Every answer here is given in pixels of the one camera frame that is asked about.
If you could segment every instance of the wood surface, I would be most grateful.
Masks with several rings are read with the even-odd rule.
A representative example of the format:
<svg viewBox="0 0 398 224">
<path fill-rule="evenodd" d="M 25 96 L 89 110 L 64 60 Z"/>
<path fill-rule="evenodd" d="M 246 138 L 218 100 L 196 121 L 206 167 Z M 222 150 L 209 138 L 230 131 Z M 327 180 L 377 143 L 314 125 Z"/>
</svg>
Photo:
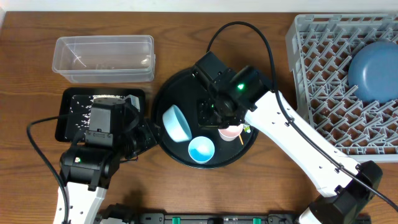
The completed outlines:
<svg viewBox="0 0 398 224">
<path fill-rule="evenodd" d="M 149 12 L 8 12 L 0 35 L 0 223 L 52 223 L 57 183 L 26 136 L 33 120 L 58 114 L 62 93 L 71 86 L 142 88 L 152 103 L 174 73 L 205 53 L 212 35 L 225 23 L 247 21 L 262 30 L 275 58 L 280 89 L 295 105 L 287 64 L 285 34 L 296 14 L 218 14 Z M 72 85 L 53 73 L 55 42 L 63 36 L 148 34 L 155 39 L 156 73 L 149 83 Z M 230 27 L 213 44 L 227 65 L 251 64 L 269 74 L 260 38 L 247 27 Z M 35 140 L 59 170 L 69 147 L 54 139 L 56 121 L 32 130 Z M 398 165 L 380 164 L 380 191 L 398 202 Z M 121 165 L 102 208 L 125 203 L 168 213 L 303 212 L 318 196 L 309 178 L 268 137 L 260 134 L 238 161 L 213 170 L 193 169 L 155 147 L 139 162 Z M 397 223 L 398 214 L 375 198 L 364 209 L 373 223 Z"/>
</svg>

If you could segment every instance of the green indicator light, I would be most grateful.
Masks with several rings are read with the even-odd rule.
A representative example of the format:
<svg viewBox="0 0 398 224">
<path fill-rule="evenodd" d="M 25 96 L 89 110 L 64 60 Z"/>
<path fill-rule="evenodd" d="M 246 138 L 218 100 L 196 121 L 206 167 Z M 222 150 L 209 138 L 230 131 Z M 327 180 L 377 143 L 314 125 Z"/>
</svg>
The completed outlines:
<svg viewBox="0 0 398 224">
<path fill-rule="evenodd" d="M 243 88 L 244 88 L 244 84 L 239 84 L 238 85 L 238 89 L 243 90 Z"/>
</svg>

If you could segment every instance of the black plate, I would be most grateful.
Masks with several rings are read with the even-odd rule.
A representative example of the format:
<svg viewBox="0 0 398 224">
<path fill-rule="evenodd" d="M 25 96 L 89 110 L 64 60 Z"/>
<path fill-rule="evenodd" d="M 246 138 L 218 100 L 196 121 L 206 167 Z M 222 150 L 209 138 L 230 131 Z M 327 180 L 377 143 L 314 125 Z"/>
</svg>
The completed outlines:
<svg viewBox="0 0 398 224">
<path fill-rule="evenodd" d="M 190 167 L 211 169 L 226 166 L 239 159 L 253 145 L 257 138 L 258 130 L 252 128 L 251 133 L 242 133 L 244 145 L 239 138 L 227 142 L 221 139 L 217 129 L 200 129 L 197 120 L 197 100 L 208 98 L 207 92 L 192 77 L 190 69 L 182 70 L 171 77 L 158 92 L 152 107 L 152 120 L 162 130 L 161 148 L 176 161 Z M 187 142 L 174 142 L 164 131 L 162 115 L 172 105 L 180 108 L 188 121 L 192 138 L 205 136 L 210 138 L 215 145 L 215 154 L 206 164 L 197 164 L 188 154 Z"/>
<path fill-rule="evenodd" d="M 93 95 L 112 95 L 121 96 L 121 98 L 134 95 L 140 99 L 140 108 L 145 108 L 145 93 L 140 89 L 72 87 L 63 92 L 60 115 L 84 111 L 89 113 L 90 106 L 93 104 Z M 60 142 L 72 141 L 79 129 L 88 129 L 88 125 L 84 121 L 88 121 L 84 114 L 70 116 L 68 119 L 59 119 L 55 130 L 55 139 Z"/>
</svg>

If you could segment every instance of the clear plastic container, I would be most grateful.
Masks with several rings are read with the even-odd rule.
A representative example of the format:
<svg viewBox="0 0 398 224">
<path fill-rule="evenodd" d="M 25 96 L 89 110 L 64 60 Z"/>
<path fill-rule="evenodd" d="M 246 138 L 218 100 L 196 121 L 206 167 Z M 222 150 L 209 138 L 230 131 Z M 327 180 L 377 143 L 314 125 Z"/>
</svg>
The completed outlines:
<svg viewBox="0 0 398 224">
<path fill-rule="evenodd" d="M 71 83 L 149 82 L 154 39 L 149 35 L 61 37 L 52 70 Z"/>
</svg>

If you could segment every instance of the dish rack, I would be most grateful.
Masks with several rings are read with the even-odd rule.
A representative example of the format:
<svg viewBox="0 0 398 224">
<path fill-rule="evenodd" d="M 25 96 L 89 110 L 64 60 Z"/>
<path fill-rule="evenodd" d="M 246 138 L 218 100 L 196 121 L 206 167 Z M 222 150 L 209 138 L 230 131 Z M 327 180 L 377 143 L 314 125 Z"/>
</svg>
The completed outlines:
<svg viewBox="0 0 398 224">
<path fill-rule="evenodd" d="M 398 14 L 298 15 L 285 38 L 297 113 L 359 162 L 398 162 L 398 100 L 363 103 L 347 79 L 363 47 L 397 44 Z"/>
</svg>

